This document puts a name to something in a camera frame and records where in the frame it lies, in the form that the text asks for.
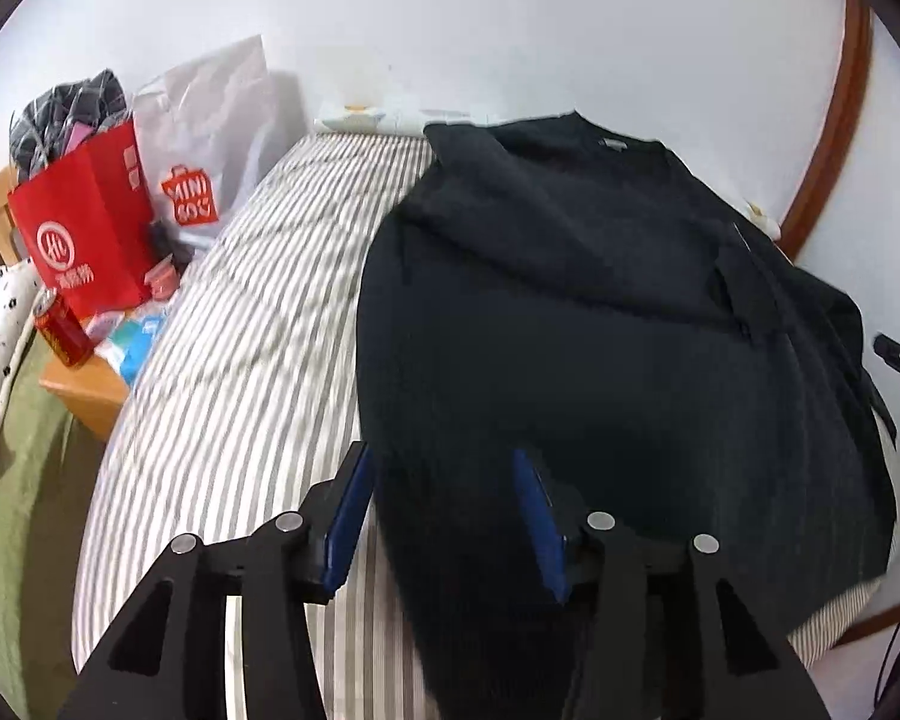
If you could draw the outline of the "black sweater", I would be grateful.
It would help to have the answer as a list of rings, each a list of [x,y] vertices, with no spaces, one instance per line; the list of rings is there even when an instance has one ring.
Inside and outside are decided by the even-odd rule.
[[[512,461],[641,535],[708,533],[799,628],[886,571],[896,499],[860,310],[669,149],[575,114],[431,125],[357,309],[361,431],[447,718],[554,718],[572,628]]]

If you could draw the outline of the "green bed sheet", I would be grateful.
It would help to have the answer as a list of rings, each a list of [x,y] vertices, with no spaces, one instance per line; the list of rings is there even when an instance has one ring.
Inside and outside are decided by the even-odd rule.
[[[0,437],[0,694],[53,718],[76,684],[71,613],[105,444],[40,385],[50,349],[23,355]]]

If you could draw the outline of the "wooden nightstand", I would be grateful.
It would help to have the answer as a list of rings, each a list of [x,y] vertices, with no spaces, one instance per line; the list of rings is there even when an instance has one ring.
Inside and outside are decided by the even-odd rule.
[[[118,372],[123,359],[119,326],[126,319],[165,317],[167,312],[168,302],[149,301],[130,312],[105,312],[84,320],[82,327],[94,342],[92,356],[73,369],[64,367],[53,356],[43,367],[38,382],[95,437],[109,440],[131,387]]]

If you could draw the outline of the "striped grey white mattress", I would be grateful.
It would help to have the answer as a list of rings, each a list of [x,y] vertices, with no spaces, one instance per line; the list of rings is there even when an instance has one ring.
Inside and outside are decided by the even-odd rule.
[[[364,438],[357,309],[365,262],[385,216],[433,159],[425,135],[305,138],[188,270],[98,472],[74,592],[77,663],[89,660],[172,536],[250,533]],[[806,655],[820,655],[881,575],[784,631]],[[343,594],[310,624],[334,717],[439,710],[377,511]]]

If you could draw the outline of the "blue tissue pack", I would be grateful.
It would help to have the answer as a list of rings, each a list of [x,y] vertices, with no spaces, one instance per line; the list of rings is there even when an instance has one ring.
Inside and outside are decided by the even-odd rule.
[[[126,319],[119,326],[123,359],[118,372],[126,385],[133,385],[139,376],[164,323],[164,316],[147,316],[139,320]]]

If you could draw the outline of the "red drink can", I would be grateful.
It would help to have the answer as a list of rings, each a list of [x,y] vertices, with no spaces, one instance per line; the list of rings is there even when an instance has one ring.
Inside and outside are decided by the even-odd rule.
[[[68,369],[92,356],[94,344],[73,309],[56,289],[43,289],[34,305],[35,328]]]

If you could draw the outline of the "pink round container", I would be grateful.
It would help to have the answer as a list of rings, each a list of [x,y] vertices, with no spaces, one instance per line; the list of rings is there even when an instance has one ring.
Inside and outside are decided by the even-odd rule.
[[[157,262],[144,275],[144,284],[151,291],[154,301],[167,302],[180,286],[180,273],[176,270],[172,255]]]

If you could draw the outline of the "dark small bottle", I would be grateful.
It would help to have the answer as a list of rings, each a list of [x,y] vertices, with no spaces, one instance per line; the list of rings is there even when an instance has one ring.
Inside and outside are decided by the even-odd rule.
[[[152,220],[149,224],[149,241],[155,258],[159,262],[169,259],[178,273],[183,273],[193,262],[193,249],[188,244],[172,238],[162,220]]]

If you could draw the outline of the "red paper shopping bag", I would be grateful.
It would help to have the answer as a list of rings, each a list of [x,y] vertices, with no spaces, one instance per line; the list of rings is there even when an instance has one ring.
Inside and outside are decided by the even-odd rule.
[[[9,206],[41,281],[76,316],[151,299],[144,277],[157,263],[152,206],[130,121],[92,135],[18,185]]]

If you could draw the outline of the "white Miniso plastic bag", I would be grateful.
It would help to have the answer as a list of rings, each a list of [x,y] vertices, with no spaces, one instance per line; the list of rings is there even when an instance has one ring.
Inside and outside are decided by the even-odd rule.
[[[305,135],[299,87],[258,36],[164,71],[131,114],[154,215],[191,249],[208,249]]]

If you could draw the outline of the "black plaid garment in bag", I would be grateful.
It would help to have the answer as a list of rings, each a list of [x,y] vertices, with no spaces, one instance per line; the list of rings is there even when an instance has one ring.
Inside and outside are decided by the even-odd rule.
[[[11,119],[9,160],[16,181],[30,181],[91,135],[123,124],[128,115],[125,90],[111,70],[53,86]]]

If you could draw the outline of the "brown wooden door frame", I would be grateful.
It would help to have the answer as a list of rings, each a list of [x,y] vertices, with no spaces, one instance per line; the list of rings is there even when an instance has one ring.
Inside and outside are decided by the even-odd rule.
[[[781,224],[779,247],[795,260],[823,216],[854,143],[870,80],[873,11],[865,0],[844,0],[844,34],[831,101],[820,138]]]

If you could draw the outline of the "white patterned sheet at wall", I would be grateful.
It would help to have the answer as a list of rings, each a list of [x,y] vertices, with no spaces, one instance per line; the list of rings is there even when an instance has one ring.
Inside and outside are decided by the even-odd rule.
[[[430,124],[471,124],[466,112],[440,109],[353,106],[323,103],[313,121],[317,133],[356,133],[390,137],[422,137]]]

